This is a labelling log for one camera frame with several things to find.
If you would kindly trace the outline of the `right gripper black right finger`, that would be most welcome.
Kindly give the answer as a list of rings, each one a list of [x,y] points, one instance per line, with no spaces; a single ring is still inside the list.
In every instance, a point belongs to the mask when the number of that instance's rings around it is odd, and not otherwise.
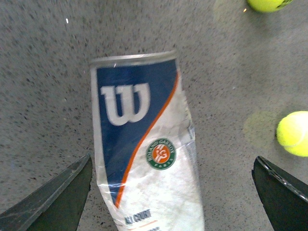
[[[275,231],[308,229],[308,185],[266,158],[254,161],[252,178]]]

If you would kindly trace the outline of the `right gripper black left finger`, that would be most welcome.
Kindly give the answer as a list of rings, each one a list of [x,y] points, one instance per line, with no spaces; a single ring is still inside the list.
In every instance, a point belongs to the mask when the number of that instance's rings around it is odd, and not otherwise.
[[[2,231],[75,231],[92,180],[92,159],[83,156],[0,215]]]

